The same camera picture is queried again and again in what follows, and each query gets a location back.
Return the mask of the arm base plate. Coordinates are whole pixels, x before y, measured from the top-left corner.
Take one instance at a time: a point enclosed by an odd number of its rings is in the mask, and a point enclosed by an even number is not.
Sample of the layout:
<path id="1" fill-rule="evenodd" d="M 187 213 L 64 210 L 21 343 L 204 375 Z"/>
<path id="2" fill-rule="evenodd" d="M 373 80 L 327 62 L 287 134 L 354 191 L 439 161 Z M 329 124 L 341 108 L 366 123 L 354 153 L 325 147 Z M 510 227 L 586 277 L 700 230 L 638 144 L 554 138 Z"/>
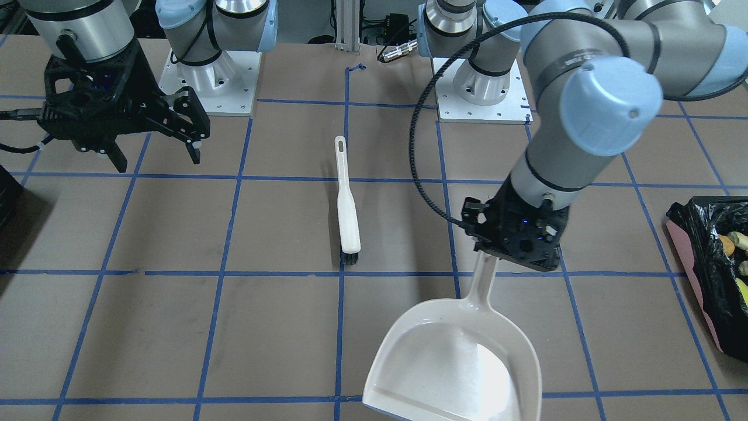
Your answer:
<path id="1" fill-rule="evenodd" d="M 173 64 L 168 57 L 160 88 L 175 94 L 192 87 L 210 116 L 251 117 L 262 56 L 258 51 L 223 51 L 213 63 L 198 67 Z"/>
<path id="2" fill-rule="evenodd" d="M 517 61 L 508 74 L 484 75 L 457 59 L 435 92 L 442 122 L 528 125 L 534 120 Z"/>

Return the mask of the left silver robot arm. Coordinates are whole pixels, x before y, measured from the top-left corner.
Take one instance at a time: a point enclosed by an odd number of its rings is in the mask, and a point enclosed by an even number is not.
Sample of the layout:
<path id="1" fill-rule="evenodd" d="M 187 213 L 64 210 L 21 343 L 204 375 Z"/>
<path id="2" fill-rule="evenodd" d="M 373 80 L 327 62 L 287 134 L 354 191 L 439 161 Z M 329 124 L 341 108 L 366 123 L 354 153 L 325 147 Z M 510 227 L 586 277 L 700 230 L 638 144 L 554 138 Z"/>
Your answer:
<path id="1" fill-rule="evenodd" d="M 541 125 L 497 194 L 465 199 L 456 222 L 481 257 L 539 271 L 559 266 L 572 203 L 633 146 L 663 101 L 716 98 L 746 79 L 746 31 L 713 22 L 700 1 L 616 1 L 599 19 L 585 1 L 427 1 L 417 40 L 445 58 L 420 96 L 465 59 L 462 98 L 504 98 L 521 57 Z"/>

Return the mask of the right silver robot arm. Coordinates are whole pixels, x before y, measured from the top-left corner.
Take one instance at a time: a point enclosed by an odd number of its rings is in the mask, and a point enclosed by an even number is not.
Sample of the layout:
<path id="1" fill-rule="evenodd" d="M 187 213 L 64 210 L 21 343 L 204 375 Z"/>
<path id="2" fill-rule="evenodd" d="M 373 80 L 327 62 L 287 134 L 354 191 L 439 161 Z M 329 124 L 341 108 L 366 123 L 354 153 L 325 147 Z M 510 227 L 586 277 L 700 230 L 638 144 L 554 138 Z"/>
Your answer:
<path id="1" fill-rule="evenodd" d="M 3 111 L 31 120 L 46 137 L 110 160 L 128 160 L 121 135 L 158 132 L 184 144 L 200 162 L 210 115 L 251 113 L 257 59 L 277 43 L 275 1 L 21 1 L 51 56 L 40 108 Z"/>

